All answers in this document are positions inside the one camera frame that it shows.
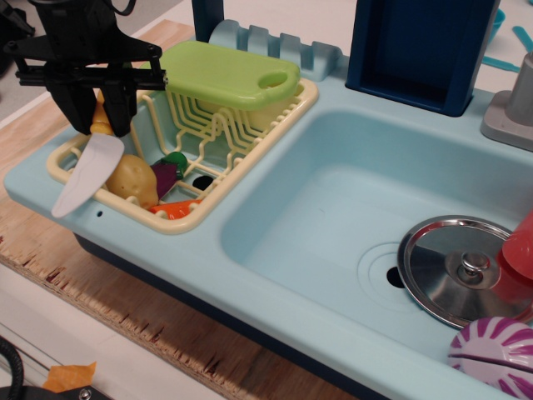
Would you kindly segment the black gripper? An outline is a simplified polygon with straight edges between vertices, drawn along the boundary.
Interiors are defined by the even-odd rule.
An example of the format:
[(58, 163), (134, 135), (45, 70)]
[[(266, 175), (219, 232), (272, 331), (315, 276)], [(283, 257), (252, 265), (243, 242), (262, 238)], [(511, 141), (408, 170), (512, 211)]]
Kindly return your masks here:
[(137, 113), (137, 90), (162, 90), (166, 73), (155, 44), (129, 37), (117, 16), (130, 14), (111, 1), (32, 1), (44, 28), (42, 36), (8, 42), (4, 51), (17, 64), (23, 86), (44, 86), (70, 124), (90, 134), (96, 97), (101, 88), (103, 107), (113, 133), (130, 133)]

